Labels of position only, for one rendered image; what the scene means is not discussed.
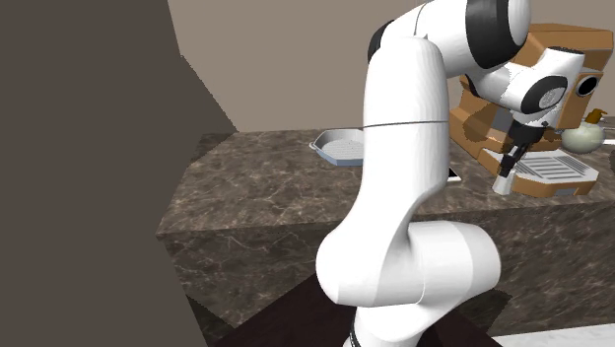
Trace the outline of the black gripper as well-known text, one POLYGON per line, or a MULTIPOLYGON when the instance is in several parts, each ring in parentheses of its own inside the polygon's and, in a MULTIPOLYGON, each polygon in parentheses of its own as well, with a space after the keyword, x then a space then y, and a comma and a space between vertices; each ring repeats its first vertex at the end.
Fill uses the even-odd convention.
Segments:
POLYGON ((513 120, 508 131, 513 146, 507 153, 503 154, 500 161, 499 176, 508 177, 516 163, 527 152, 527 146, 539 142, 544 132, 545 127, 543 126, 534 127, 513 120))

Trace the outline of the grey grill pan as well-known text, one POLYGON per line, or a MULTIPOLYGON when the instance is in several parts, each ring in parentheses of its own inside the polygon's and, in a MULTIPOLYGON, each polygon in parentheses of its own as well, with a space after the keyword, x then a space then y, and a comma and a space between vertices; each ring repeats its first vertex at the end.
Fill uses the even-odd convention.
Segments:
POLYGON ((361 167, 364 160, 364 131, 360 128, 328 129, 308 146, 337 167, 361 167))

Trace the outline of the round white vase brown top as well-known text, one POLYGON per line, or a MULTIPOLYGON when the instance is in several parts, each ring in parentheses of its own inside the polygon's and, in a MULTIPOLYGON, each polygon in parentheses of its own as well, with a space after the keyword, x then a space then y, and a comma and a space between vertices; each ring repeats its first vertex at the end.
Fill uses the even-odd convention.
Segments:
POLYGON ((598 149, 605 141, 604 129, 598 124, 606 111, 595 108, 581 124, 574 129, 566 129, 562 134, 562 147, 574 154, 588 154, 598 149))

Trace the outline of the brown coffee machine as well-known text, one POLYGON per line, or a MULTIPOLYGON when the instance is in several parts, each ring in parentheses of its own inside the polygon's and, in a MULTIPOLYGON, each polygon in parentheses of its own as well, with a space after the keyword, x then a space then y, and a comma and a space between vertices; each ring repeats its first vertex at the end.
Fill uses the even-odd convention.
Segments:
POLYGON ((561 134, 577 128, 614 49, 613 33, 561 24, 532 24, 525 43, 507 63, 459 78, 458 107, 450 112, 450 138, 496 178, 493 189, 533 197, 585 195, 597 170, 562 147, 561 134), (513 120, 543 126, 508 177, 499 176, 513 146, 513 120))

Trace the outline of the dark robot stand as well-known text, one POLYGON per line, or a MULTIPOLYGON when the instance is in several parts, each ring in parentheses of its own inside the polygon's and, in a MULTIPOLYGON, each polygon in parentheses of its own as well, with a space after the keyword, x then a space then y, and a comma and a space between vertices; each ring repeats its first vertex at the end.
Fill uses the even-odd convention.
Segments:
MULTIPOLYGON (((429 327, 417 347, 503 347, 487 330, 511 298, 492 289, 467 301, 429 327)), ((333 304, 311 275, 215 347, 342 347, 354 315, 333 304)))

